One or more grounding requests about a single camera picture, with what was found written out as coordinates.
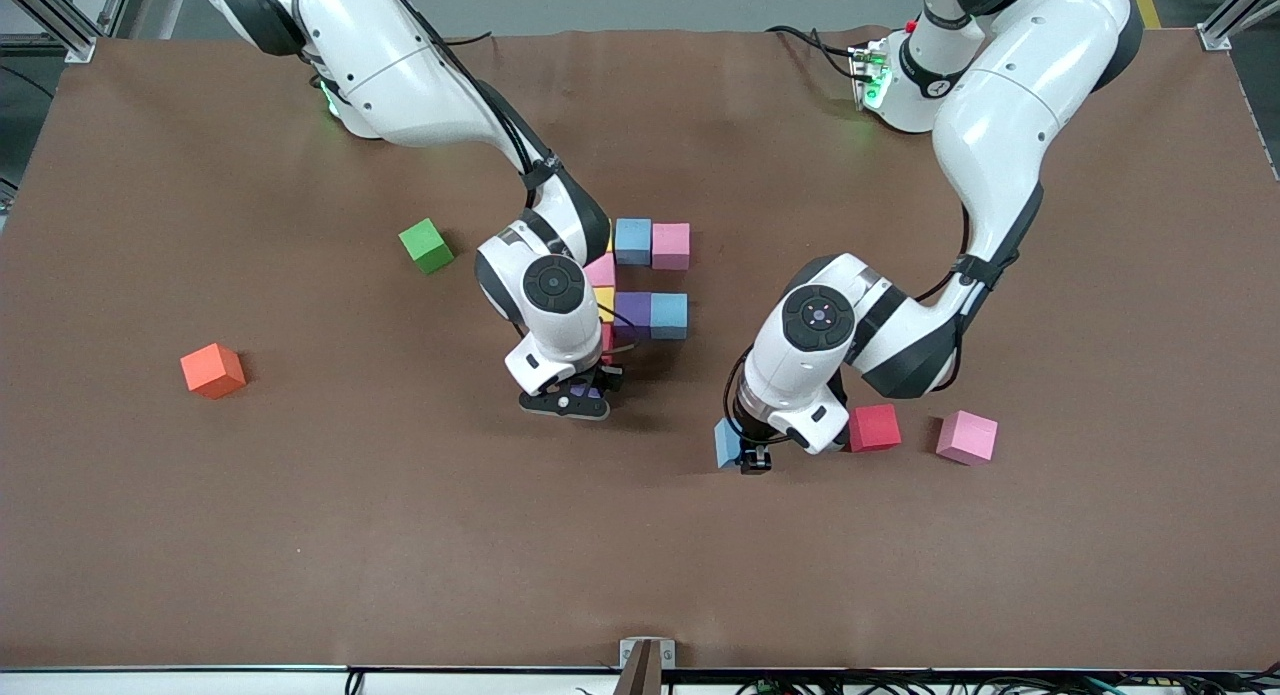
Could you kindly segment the brown table cover sheet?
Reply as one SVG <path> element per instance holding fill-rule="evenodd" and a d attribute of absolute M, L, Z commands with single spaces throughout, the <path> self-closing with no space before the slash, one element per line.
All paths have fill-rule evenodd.
<path fill-rule="evenodd" d="M 0 667 L 1260 669 L 1280 660 L 1280 183 L 1233 67 L 1151 31 L 1050 148 L 1046 198 L 902 445 L 718 470 L 731 363 L 809 259 L 910 293 L 960 204 L 931 143 L 771 35 L 471 45 L 614 218 L 692 225 L 687 340 L 603 422 L 525 413 L 474 252 L 486 145 L 362 142 L 300 61 L 100 44 L 0 236 Z M 399 233 L 454 253 L 421 274 Z M 188 390 L 234 349 L 247 387 Z M 934 453 L 956 411 L 989 463 Z"/>

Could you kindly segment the aluminium frame profile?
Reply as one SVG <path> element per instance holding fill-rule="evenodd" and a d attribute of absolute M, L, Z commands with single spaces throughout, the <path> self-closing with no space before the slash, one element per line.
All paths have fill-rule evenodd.
<path fill-rule="evenodd" d="M 1230 51 L 1230 36 L 1253 28 L 1280 13 L 1280 0 L 1225 0 L 1206 22 L 1196 26 L 1199 44 L 1208 52 Z"/>
<path fill-rule="evenodd" d="M 128 0 L 0 0 L 0 52 L 63 54 L 88 63 L 99 38 L 120 35 Z"/>

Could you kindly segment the grey metal bracket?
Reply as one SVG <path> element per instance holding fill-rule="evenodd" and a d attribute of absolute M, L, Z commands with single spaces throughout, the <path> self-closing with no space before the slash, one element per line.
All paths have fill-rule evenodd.
<path fill-rule="evenodd" d="M 618 668 L 623 669 L 634 651 L 648 653 L 649 659 L 658 662 L 660 669 L 677 669 L 677 644 L 673 639 L 658 637 L 658 636 L 635 636 L 620 640 L 618 653 L 620 664 Z"/>

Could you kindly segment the orange foam cube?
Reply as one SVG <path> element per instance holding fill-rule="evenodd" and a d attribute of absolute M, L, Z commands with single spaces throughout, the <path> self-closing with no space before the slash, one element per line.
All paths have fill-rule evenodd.
<path fill-rule="evenodd" d="M 180 369 L 188 390 L 207 399 L 220 399 L 247 387 L 239 355 L 219 343 L 180 357 Z"/>

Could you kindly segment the green foam cube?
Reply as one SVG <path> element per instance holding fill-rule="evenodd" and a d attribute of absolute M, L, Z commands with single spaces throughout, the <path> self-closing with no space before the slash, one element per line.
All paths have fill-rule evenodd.
<path fill-rule="evenodd" d="M 454 253 L 430 218 L 407 227 L 399 233 L 399 241 L 421 274 L 434 274 L 454 261 Z"/>

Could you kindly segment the white table edge rail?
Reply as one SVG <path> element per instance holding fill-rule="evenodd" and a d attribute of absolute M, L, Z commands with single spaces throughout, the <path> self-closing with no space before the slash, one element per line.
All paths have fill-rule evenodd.
<path fill-rule="evenodd" d="M 166 666 L 0 669 L 0 695 L 612 695 L 588 667 Z M 662 695 L 1280 695 L 1260 669 L 677 668 Z"/>

